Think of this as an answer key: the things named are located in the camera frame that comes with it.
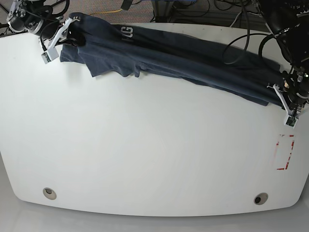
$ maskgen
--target black cable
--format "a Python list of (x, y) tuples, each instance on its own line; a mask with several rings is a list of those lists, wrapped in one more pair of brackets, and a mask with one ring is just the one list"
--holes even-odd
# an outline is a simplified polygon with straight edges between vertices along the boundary
[(217, 1), (218, 1), (218, 0), (213, 0), (213, 4), (214, 4), (214, 6), (215, 6), (219, 11), (227, 11), (227, 10), (229, 10), (229, 9), (231, 9), (231, 8), (233, 7), (233, 5), (230, 4), (230, 6), (229, 6), (228, 8), (225, 8), (225, 9), (219, 8), (219, 6), (217, 5)]
[[(265, 35), (265, 36), (267, 36), (267, 37), (271, 37), (271, 38), (274, 38), (274, 39), (275, 39), (275, 36), (272, 35), (272, 34), (266, 34), (266, 33), (251, 33), (251, 34), (249, 34), (249, 36), (252, 36), (252, 35)], [(223, 51), (223, 53), (222, 53), (222, 59), (224, 59), (224, 54), (226, 53), (227, 49), (228, 49), (233, 43), (235, 43), (236, 41), (238, 41), (238, 40), (240, 40), (240, 39), (242, 39), (242, 38), (245, 38), (245, 37), (248, 37), (248, 35), (242, 35), (242, 36), (240, 36), (240, 37), (234, 39), (232, 42), (230, 42), (230, 43), (226, 46), (226, 48), (224, 49), (224, 51)]]
[(286, 83), (289, 85), (289, 87), (293, 87), (293, 83), (292, 83), (292, 81), (290, 79), (290, 76), (292, 74), (293, 68), (294, 68), (294, 65), (291, 65), (291, 69), (290, 69), (288, 75), (285, 76), (284, 79), (283, 79), (283, 86), (284, 86), (284, 82), (286, 81)]
[(205, 13), (203, 13), (202, 15), (187, 15), (187, 14), (181, 13), (181, 12), (178, 11), (176, 8), (174, 8), (174, 10), (175, 10), (178, 14), (183, 15), (183, 16), (186, 16), (186, 17), (193, 17), (193, 18), (195, 18), (195, 17), (202, 17), (202, 16), (206, 15), (206, 14), (209, 12), (210, 8), (211, 8), (211, 5), (210, 5), (209, 0), (207, 0), (207, 2), (208, 2), (208, 9), (207, 9), (207, 11), (206, 11)]
[(239, 2), (240, 2), (240, 4), (241, 4), (242, 10), (243, 10), (243, 12), (244, 12), (244, 14), (245, 14), (246, 21), (247, 21), (247, 41), (246, 41), (245, 47), (244, 47), (244, 49), (243, 49), (243, 51), (242, 51), (242, 54), (241, 54), (236, 60), (234, 60), (234, 61), (232, 61), (232, 62), (224, 62), (224, 54), (225, 54), (225, 52), (227, 51), (227, 49), (229, 48), (229, 46), (230, 46), (232, 43), (234, 43), (235, 41), (232, 42), (232, 43), (230, 43), (228, 46), (226, 46), (226, 48), (224, 49), (224, 51), (223, 51), (223, 53), (222, 53), (222, 59), (223, 59), (224, 64), (235, 64), (235, 63), (238, 62), (239, 60), (243, 59), (244, 56), (246, 55), (246, 51), (247, 51), (248, 46), (249, 46), (249, 41), (250, 41), (250, 22), (249, 22), (249, 17), (248, 17), (248, 13), (247, 13), (246, 7), (245, 7), (244, 4), (243, 4), (243, 1), (242, 1), (242, 0), (239, 0)]
[[(228, 3), (232, 6), (237, 6), (237, 7), (241, 7), (241, 5), (238, 5), (240, 4), (240, 2), (231, 2), (231, 1), (227, 1), (227, 0), (216, 0), (216, 1), (220, 1), (220, 2), (225, 2), (225, 3)], [(249, 0), (246, 0), (246, 1), (243, 1), (243, 3), (245, 2), (245, 6), (248, 6), (251, 2)]]
[(167, 12), (168, 12), (168, 9), (169, 9), (169, 4), (170, 4), (170, 1), (168, 1), (165, 5), (165, 9), (164, 9), (164, 16), (166, 17), (167, 16)]
[(253, 11), (247, 11), (248, 13), (252, 13), (252, 15), (260, 16), (258, 12), (253, 12)]
[(1, 24), (1, 23), (0, 23), (0, 29), (1, 29), (1, 28), (8, 28), (8, 27), (9, 27), (8, 24)]
[(59, 12), (58, 14), (53, 14), (52, 17), (58, 18), (58, 17), (64, 15), (68, 11), (69, 6), (70, 6), (70, 0), (66, 0), (66, 5), (65, 5), (64, 9), (61, 12)]
[[(41, 6), (39, 8), (36, 8), (34, 11), (32, 11), (33, 14), (37, 15), (38, 13), (43, 13), (48, 11), (48, 15), (45, 18), (50, 18), (52, 13), (53, 13), (53, 8), (51, 6)], [(33, 21), (33, 18), (35, 16), (29, 16), (28, 19), (25, 21), (25, 25), (28, 25), (29, 23), (31, 23)]]
[(59, 5), (60, 3), (63, 3), (64, 1), (66, 1), (66, 0), (57, 1), (54, 4), (52, 4), (51, 7), (55, 7), (55, 6)]
[(14, 33), (10, 28), (8, 28), (8, 29), (9, 29), (10, 33)]
[(240, 14), (240, 19), (239, 19), (239, 28), (241, 28), (241, 20), (242, 20), (242, 10), (241, 10), (241, 14)]
[(275, 38), (274, 36), (266, 36), (266, 37), (261, 41), (260, 46), (259, 46), (259, 53), (258, 53), (258, 55), (259, 55), (260, 60), (264, 63), (264, 65), (265, 65), (269, 70), (272, 70), (273, 72), (276, 72), (276, 73), (277, 73), (278, 71), (272, 69), (272, 68), (265, 62), (265, 60), (263, 59), (263, 49), (264, 49), (265, 44), (266, 44), (269, 40), (274, 39), (274, 38)]
[(30, 12), (30, 11), (28, 11), (25, 7), (21, 7), (24, 11), (26, 11), (28, 14), (30, 14), (30, 15), (32, 15), (32, 16), (35, 16), (35, 17), (37, 17), (37, 18), (40, 18), (40, 19), (43, 19), (43, 20), (50, 20), (50, 21), (58, 21), (58, 20), (56, 20), (56, 19), (52, 19), (52, 18), (46, 18), (46, 17), (42, 17), (42, 16), (40, 16), (40, 15), (37, 15), (37, 14), (34, 14), (34, 13), (32, 13), (32, 12)]
[(176, 23), (178, 21), (185, 21), (185, 22), (188, 22), (188, 23), (195, 23), (195, 24), (200, 24), (200, 25), (211, 25), (211, 26), (219, 26), (219, 27), (228, 27), (228, 26), (218, 25), (218, 24), (209, 23), (209, 22), (196, 22), (196, 21), (193, 21), (193, 20), (190, 20), (190, 19), (184, 19), (184, 18), (178, 18), (173, 23)]
[(141, 3), (141, 2), (142, 2), (142, 0), (140, 0), (140, 1), (136, 2), (136, 3), (132, 3), (131, 5), (137, 5), (137, 4)]
[(7, 14), (9, 14), (9, 11), (4, 7), (2, 6), (2, 4), (0, 3), (0, 8)]
[(153, 14), (154, 14), (154, 16), (153, 16), (153, 18), (150, 20), (150, 23), (152, 23), (152, 22), (155, 21), (155, 11), (153, 11)]
[(181, 6), (184, 6), (184, 7), (188, 7), (188, 6), (193, 6), (194, 4), (197, 3), (197, 0), (195, 1), (191, 1), (190, 4), (186, 5), (186, 4), (183, 4), (181, 1), (177, 1)]
[(53, 21), (53, 22), (47, 24), (47, 25), (42, 29), (42, 31), (41, 31), (41, 33), (40, 33), (40, 41), (41, 41), (41, 45), (42, 45), (43, 51), (46, 51), (46, 50), (47, 50), (47, 49), (46, 49), (46, 46), (45, 46), (45, 44), (44, 44), (44, 42), (43, 42), (43, 39), (42, 39), (43, 31), (44, 31), (46, 28), (48, 28), (50, 25), (52, 25), (52, 24), (54, 24), (54, 23), (56, 23), (56, 22), (58, 23), (58, 21)]

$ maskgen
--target yellow cable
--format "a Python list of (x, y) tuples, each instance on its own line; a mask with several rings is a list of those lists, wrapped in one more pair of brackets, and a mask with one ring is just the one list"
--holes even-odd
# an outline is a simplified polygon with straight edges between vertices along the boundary
[(122, 11), (122, 9), (120, 10), (117, 10), (117, 11), (101, 11), (101, 12), (95, 12), (95, 13), (92, 13), (90, 15), (95, 15), (95, 14), (109, 14), (109, 13), (117, 13), (117, 12), (120, 12)]

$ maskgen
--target circular grommet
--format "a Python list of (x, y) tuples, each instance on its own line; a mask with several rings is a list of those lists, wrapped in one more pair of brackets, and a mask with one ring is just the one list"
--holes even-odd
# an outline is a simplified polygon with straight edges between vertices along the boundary
[(50, 200), (54, 200), (54, 199), (57, 198), (55, 191), (53, 191), (51, 188), (44, 188), (43, 194), (46, 198), (48, 198)]
[(268, 199), (268, 194), (267, 193), (260, 193), (254, 198), (254, 204), (256, 205), (262, 205), (264, 204)]

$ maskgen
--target white table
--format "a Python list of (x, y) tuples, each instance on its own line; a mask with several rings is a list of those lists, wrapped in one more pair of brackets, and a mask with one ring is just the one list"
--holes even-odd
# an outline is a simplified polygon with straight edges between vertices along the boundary
[[(134, 25), (226, 44), (246, 33)], [(262, 38), (251, 37), (249, 50), (257, 52)], [(293, 130), (283, 125), (285, 112), (277, 106), (181, 79), (114, 72), (91, 78), (81, 64), (45, 65), (38, 37), (31, 34), (0, 39), (0, 51), (0, 151), (19, 199), (167, 217), (264, 211), (298, 201), (309, 173), (309, 114)], [(275, 41), (264, 53), (290, 68)], [(277, 170), (292, 140), (289, 167)], [(44, 188), (53, 189), (56, 200), (45, 198)], [(255, 205), (262, 192), (268, 201)]]

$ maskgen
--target dark gray shirt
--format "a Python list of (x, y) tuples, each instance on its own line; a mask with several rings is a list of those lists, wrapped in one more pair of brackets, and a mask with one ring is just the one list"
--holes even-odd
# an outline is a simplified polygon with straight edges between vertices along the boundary
[[(281, 105), (275, 91), (267, 86), (282, 84), (282, 77), (267, 69), (256, 54), (247, 52), (236, 64), (225, 65), (225, 44), (172, 32), (111, 25), (82, 13), (70, 16), (82, 18), (70, 27), (84, 34), (86, 45), (64, 45), (60, 60), (86, 64), (92, 76), (115, 71), (124, 77), (132, 73), (138, 77), (144, 71), (224, 90), (261, 105)], [(229, 48), (226, 60), (234, 60), (241, 52)], [(266, 62), (279, 71), (279, 64), (267, 59)]]

